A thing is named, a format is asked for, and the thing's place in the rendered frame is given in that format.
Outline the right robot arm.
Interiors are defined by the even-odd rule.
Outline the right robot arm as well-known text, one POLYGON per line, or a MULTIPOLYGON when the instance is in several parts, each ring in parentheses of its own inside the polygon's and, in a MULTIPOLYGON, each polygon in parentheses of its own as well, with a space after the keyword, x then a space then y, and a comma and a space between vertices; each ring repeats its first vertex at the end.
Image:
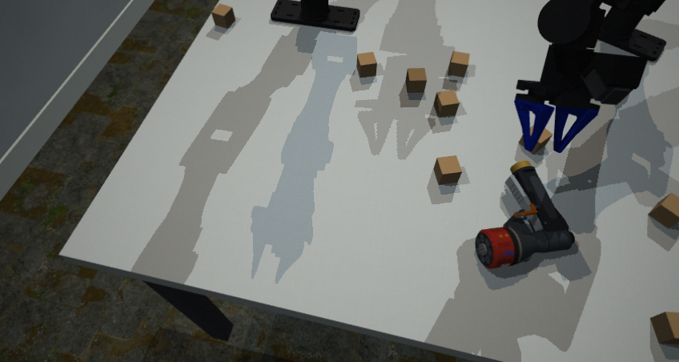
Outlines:
POLYGON ((277 0, 271 20, 333 30, 356 30, 359 9, 327 5, 328 0, 277 0))

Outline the brown cube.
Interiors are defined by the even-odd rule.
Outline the brown cube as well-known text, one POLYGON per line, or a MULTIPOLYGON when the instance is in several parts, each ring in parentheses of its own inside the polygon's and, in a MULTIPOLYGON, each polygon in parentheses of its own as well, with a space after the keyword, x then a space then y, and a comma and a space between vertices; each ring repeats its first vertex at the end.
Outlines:
POLYGON ((659 344, 679 344, 679 312, 663 312, 650 319, 659 344))
POLYGON ((424 93, 427 82, 425 68, 408 68, 405 81, 407 93, 424 93))
POLYGON ((670 193, 648 213, 668 229, 679 222, 679 197, 670 193))
POLYGON ((218 4, 217 7, 213 9, 211 14, 215 25, 226 29, 228 29, 235 21, 234 11, 230 6, 218 4))
MULTIPOLYGON (((532 135, 532 131, 533 131, 533 126, 530 127, 531 135, 532 135)), ((530 153, 532 153, 534 155, 536 152, 538 152, 541 148, 543 148, 547 144, 547 142, 551 139, 551 137, 552 137, 552 133, 545 128, 540 139, 539 139, 539 141, 538 141, 538 143, 536 144, 533 151, 530 151, 530 153)), ((521 146, 524 146, 523 135, 522 135, 522 137, 519 141, 519 144, 521 146)))
POLYGON ((436 92, 434 107, 438 117, 456 115, 460 102, 454 90, 436 92))
POLYGON ((462 173, 456 155, 437 158, 433 169, 439 185, 458 183, 462 173))
POLYGON ((375 76, 377 61, 373 52, 357 54, 357 70, 360 78, 375 76))
POLYGON ((449 63, 448 74, 464 78, 468 68, 469 55, 470 54, 467 53, 453 51, 449 63))

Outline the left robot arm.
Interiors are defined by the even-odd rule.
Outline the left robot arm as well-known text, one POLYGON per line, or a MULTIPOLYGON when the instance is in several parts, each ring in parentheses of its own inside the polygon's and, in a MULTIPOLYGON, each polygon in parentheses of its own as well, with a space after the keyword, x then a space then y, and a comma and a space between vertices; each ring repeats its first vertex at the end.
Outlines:
POLYGON ((551 43, 580 46, 580 50, 551 47, 542 84, 587 90, 595 101, 617 105, 639 87, 648 59, 656 61, 666 45, 665 40, 634 29, 644 15, 656 13, 664 1, 547 2, 537 21, 541 36, 551 43), (612 6, 606 17, 601 3, 612 6), (639 57, 583 51, 595 49, 597 39, 639 57))

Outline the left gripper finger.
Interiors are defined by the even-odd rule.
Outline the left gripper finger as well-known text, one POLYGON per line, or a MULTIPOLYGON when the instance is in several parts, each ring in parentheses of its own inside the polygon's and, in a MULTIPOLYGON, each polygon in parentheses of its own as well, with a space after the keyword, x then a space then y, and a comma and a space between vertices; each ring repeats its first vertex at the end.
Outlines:
POLYGON ((599 110, 586 108, 556 107, 553 150, 561 153, 572 139, 598 115, 598 112, 599 110), (564 126, 569 114, 575 115, 577 120, 562 139, 564 126))
POLYGON ((524 149, 532 151, 536 146, 543 130, 545 129, 555 107, 543 103, 531 103, 522 99, 515 98, 515 106, 520 119, 523 132, 524 149), (535 114, 535 121, 532 135, 530 138, 530 118, 529 112, 535 114))

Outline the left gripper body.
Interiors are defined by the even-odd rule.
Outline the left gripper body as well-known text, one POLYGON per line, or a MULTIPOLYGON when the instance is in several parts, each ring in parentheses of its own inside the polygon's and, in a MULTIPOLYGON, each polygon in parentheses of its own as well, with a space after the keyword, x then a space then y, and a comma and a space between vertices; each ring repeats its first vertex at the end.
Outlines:
POLYGON ((544 101, 549 101, 548 104, 557 107, 575 107, 575 108, 586 108, 590 110, 599 110, 600 105, 593 104, 590 102, 590 100, 593 99, 593 97, 588 90, 586 91, 586 90, 557 88, 554 86, 542 84, 551 47, 570 50, 580 50, 580 46, 561 45, 555 43, 549 45, 540 81, 538 82, 518 79, 516 89, 521 91, 525 90, 529 91, 527 94, 516 94, 516 98, 531 103, 544 104, 544 101), (531 87, 534 87, 535 89, 531 87))

